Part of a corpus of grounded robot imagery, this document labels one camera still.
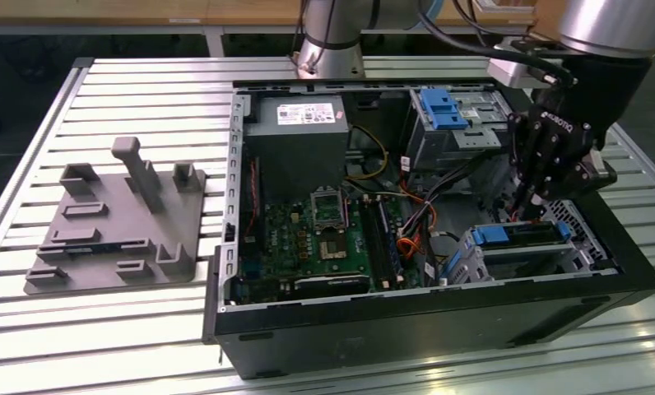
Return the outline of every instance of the aluminum table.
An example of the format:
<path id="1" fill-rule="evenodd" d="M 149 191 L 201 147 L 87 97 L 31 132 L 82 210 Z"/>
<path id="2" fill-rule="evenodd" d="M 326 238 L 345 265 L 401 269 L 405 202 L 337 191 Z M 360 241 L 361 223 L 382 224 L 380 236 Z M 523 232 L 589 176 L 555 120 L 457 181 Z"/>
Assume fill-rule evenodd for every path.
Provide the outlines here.
<path id="1" fill-rule="evenodd" d="M 368 58 L 372 78 L 485 77 L 484 58 Z M 243 381 L 199 343 L 207 258 L 219 242 L 234 81 L 290 80 L 286 58 L 98 59 L 71 70 L 0 197 L 0 393 L 605 393 L 655 392 L 655 296 L 557 341 Z M 110 155 L 135 135 L 157 170 L 193 160 L 207 173 L 195 279 L 182 286 L 27 296 L 24 272 L 65 192 L 65 165 L 125 171 Z M 613 126 L 601 191 L 655 266 L 655 165 Z"/>

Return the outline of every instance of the wooden table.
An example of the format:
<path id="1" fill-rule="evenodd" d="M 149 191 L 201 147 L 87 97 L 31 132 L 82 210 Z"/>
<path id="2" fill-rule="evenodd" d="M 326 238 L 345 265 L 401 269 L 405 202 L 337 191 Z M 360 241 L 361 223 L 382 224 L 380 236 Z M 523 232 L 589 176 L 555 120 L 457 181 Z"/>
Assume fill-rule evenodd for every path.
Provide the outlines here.
<path id="1" fill-rule="evenodd" d="M 0 0 L 0 35 L 203 34 L 218 57 L 223 34 L 293 32 L 298 13 L 300 0 Z M 477 17 L 483 25 L 509 33 L 535 23 L 532 13 L 477 10 Z M 436 23 L 448 33 L 473 33 L 452 2 Z"/>

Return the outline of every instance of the motherboard chip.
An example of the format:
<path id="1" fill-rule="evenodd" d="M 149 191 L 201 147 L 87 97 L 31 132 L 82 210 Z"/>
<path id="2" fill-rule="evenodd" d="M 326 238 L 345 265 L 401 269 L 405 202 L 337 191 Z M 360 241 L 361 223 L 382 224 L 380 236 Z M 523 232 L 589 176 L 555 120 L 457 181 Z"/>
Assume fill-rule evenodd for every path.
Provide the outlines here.
<path id="1" fill-rule="evenodd" d="M 348 238 L 344 231 L 333 228 L 324 230 L 318 236 L 320 258 L 344 259 L 348 257 Z"/>

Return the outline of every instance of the green motherboard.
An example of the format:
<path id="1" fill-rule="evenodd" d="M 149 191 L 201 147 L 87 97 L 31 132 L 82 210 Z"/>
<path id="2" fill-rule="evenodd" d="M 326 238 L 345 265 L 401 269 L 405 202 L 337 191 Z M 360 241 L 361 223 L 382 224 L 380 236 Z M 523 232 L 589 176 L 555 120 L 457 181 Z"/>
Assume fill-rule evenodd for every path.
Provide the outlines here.
<path id="1" fill-rule="evenodd" d="M 388 237 L 393 237 L 402 225 L 398 201 L 385 199 L 382 207 Z M 239 302 L 290 300 L 289 287 L 305 279 L 357 277 L 364 282 L 364 291 L 380 290 L 382 281 L 374 276 L 374 262 L 369 260 L 362 213 L 364 203 L 342 199 L 340 193 L 265 205 L 258 238 L 262 246 L 253 257 L 243 257 L 241 265 Z M 416 285 L 416 272 L 404 270 L 398 275 L 402 277 L 398 286 Z"/>

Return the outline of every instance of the yellow cable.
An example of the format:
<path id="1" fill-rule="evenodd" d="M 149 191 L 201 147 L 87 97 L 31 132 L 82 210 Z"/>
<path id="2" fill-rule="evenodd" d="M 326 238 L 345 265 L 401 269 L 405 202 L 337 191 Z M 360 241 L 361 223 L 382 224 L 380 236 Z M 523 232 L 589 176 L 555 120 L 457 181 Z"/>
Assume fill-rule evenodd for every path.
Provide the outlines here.
<path id="1" fill-rule="evenodd" d="M 389 162 L 388 162 L 389 153 L 386 151 L 386 148 L 384 147 L 384 144 L 381 144 L 380 139 L 376 138 L 374 134 L 372 132 L 369 132 L 369 130 L 365 127 L 362 127 L 360 125 L 352 125 L 352 127 L 360 129 L 362 132 L 365 132 L 368 134 L 369 137 L 372 137 L 372 140 L 374 140 L 374 142 L 380 146 L 381 153 L 384 154 L 384 161 L 381 163 L 381 167 L 378 170 L 376 170 L 370 174 L 350 175 L 350 176 L 345 177 L 346 179 L 352 179 L 353 181 L 356 181 L 356 180 L 362 180 L 362 179 L 370 179 L 370 178 L 376 177 L 377 175 L 380 175 L 384 172 L 384 170 L 386 170 L 386 166 L 389 164 Z"/>

